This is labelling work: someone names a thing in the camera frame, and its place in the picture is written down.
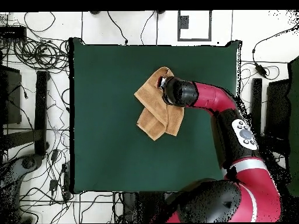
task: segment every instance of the white floor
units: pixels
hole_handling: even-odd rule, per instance
[[[86,44],[122,44],[124,45],[124,38],[122,38],[119,29],[109,19],[107,12],[101,12],[98,15],[91,15],[89,12],[53,12],[56,20],[51,28],[38,33],[39,36],[44,38],[62,39],[66,40],[69,37],[82,37]],[[128,12],[110,12],[113,20],[121,27],[124,36],[128,39],[128,45],[138,44],[141,45],[140,34],[145,21],[150,17],[152,11],[128,11]],[[24,24],[25,13],[11,13],[9,19],[11,23],[19,21]],[[196,18],[199,12],[189,12],[190,21]],[[26,16],[27,25],[33,30],[43,30],[48,27],[53,21],[53,17],[49,12],[37,12],[28,13]],[[157,15],[148,21],[142,40],[144,44],[153,45],[156,42],[156,21]],[[158,19],[158,45],[172,45],[172,46],[198,46],[198,45],[213,45],[224,46],[231,40],[242,40],[241,60],[242,78],[247,78],[250,74],[254,74],[255,68],[253,65],[245,64],[252,62],[252,49],[254,45],[271,35],[278,33],[282,30],[291,28],[298,22],[291,12],[286,10],[214,10],[212,15],[212,39],[211,42],[178,42],[178,12],[175,10],[167,10],[164,14],[159,15]],[[30,38],[34,38],[30,32],[27,34]],[[265,42],[260,43],[256,48],[255,60],[260,61],[260,64],[264,67],[277,66],[280,70],[280,75],[276,80],[287,79],[287,62],[290,62],[299,55],[299,35],[298,31],[288,32],[278,37],[271,38]],[[36,73],[33,69],[23,65],[17,64],[18,59],[14,55],[9,56],[8,66],[19,69],[22,73],[22,85],[35,91]],[[270,78],[277,76],[277,69],[274,67],[269,68]],[[65,72],[51,75],[53,80],[48,82],[49,95],[56,101],[56,104],[62,110],[52,107],[48,111],[48,120],[51,126],[56,129],[53,131],[48,122],[47,140],[50,143],[50,150],[54,146],[55,136],[59,137],[63,130],[69,127],[69,114],[65,110],[65,107],[60,99],[59,94],[63,90],[69,88],[68,76]],[[242,98],[246,101],[250,99],[250,84],[252,78],[248,80],[248,83],[244,87],[242,92]],[[266,88],[270,80],[263,79],[263,101],[266,101]],[[27,113],[30,118],[30,122],[34,124],[34,107],[35,95],[27,91],[28,99],[24,97],[21,99],[21,108]],[[69,94],[65,94],[65,101],[68,101]],[[55,103],[55,101],[48,97],[48,106]],[[262,111],[262,126],[265,123],[265,109],[266,103],[263,104]],[[19,125],[12,124],[8,127],[5,126],[5,133],[12,133],[20,131],[20,129],[30,129],[30,125],[27,122],[26,117],[22,114],[22,123]],[[68,146],[69,139],[65,135],[64,143]],[[22,147],[10,149],[8,152],[9,158],[12,158],[16,152]],[[58,146],[59,149],[64,149],[62,144]],[[19,152],[20,155],[33,152],[33,145],[23,149]],[[69,153],[66,154],[66,159],[69,159]],[[64,158],[57,164],[56,168],[58,172],[61,170],[61,165]],[[43,162],[41,168],[26,176],[24,180],[42,175],[46,171],[46,163]],[[42,186],[41,190],[45,193],[48,191],[50,178],[47,178],[47,173],[39,178],[34,178],[28,182],[23,182],[21,188],[21,195],[25,195],[31,188]],[[79,210],[84,211],[90,207],[91,203],[97,195],[111,195],[110,192],[86,192],[81,195],[79,204],[79,196],[76,195],[69,203],[69,209],[60,218],[59,223],[73,224],[79,221]],[[26,201],[22,201],[22,205],[33,205],[29,210],[36,213],[39,216],[38,223],[50,223],[53,217],[62,210],[61,205],[49,206],[49,198],[43,197],[42,193],[32,190],[29,193],[30,196],[25,197]],[[106,223],[110,221],[112,215],[112,197],[100,196],[97,198],[96,203],[84,212],[83,223]],[[118,215],[122,212],[121,204],[117,204],[116,212]]]

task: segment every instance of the towel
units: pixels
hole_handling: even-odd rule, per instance
[[[183,107],[170,106],[163,101],[163,92],[157,88],[160,76],[173,76],[173,73],[167,67],[159,68],[134,93],[144,106],[137,126],[154,141],[164,133],[177,136],[184,117]]]

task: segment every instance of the green cloth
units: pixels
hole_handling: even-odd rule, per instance
[[[160,67],[235,93],[239,42],[227,47],[84,45],[74,39],[74,191],[179,191],[222,179],[210,116],[185,109],[177,137],[153,141],[136,125],[134,93]]]
[[[291,80],[288,98],[291,103],[290,116],[290,156],[288,166],[290,168],[291,183],[288,189],[293,196],[299,197],[299,57],[288,64],[288,73]]]

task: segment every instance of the black border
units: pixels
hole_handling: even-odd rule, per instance
[[[212,41],[212,10],[209,11],[208,38],[180,38],[180,10],[178,10],[178,41]]]

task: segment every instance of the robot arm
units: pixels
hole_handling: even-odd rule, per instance
[[[166,104],[211,115],[222,181],[202,183],[167,222],[276,222],[280,195],[249,127],[224,89],[176,77],[159,78]]]

